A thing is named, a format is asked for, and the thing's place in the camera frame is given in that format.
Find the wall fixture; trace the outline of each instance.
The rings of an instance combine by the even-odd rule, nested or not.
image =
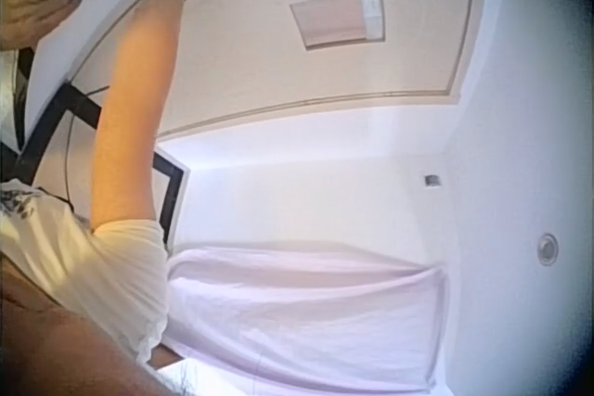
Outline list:
[[[382,0],[307,0],[291,11],[307,50],[385,37]]]
[[[439,175],[425,175],[425,187],[441,187],[442,179]]]
[[[545,234],[538,240],[538,260],[543,266],[551,266],[559,256],[559,243],[553,234]]]

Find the white t-shirt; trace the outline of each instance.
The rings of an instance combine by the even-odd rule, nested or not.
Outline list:
[[[0,185],[0,248],[62,307],[103,328],[139,362],[167,323],[167,256],[158,223],[130,220],[95,232],[51,195]]]

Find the hand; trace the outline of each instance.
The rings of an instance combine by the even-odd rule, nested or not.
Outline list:
[[[82,0],[2,0],[0,50],[35,46],[79,7]]]

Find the ceiling trim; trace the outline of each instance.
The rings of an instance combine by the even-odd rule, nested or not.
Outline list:
[[[122,14],[114,20],[107,29],[101,33],[96,43],[90,48],[81,62],[76,64],[76,69],[69,76],[74,79],[83,68],[86,61],[93,56],[93,53],[109,36],[112,30],[135,8],[140,0],[131,2]],[[314,97],[275,106],[262,107],[258,109],[245,110],[237,113],[230,113],[225,116],[198,121],[158,133],[159,141],[166,141],[175,137],[181,137],[196,132],[204,132],[228,125],[237,125],[253,121],[282,118],[290,115],[313,113],[319,111],[332,111],[340,109],[355,109],[362,107],[378,106],[451,106],[459,101],[460,87],[463,83],[464,74],[471,60],[471,53],[474,48],[481,19],[483,0],[468,0],[466,17],[462,28],[462,35],[458,53],[454,61],[452,72],[445,90],[401,90],[388,92],[375,92],[367,94],[353,94],[342,96]]]

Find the shower curtain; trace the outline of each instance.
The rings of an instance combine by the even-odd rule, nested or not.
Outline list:
[[[193,247],[163,344],[251,396],[427,394],[446,293],[439,266],[340,244]]]

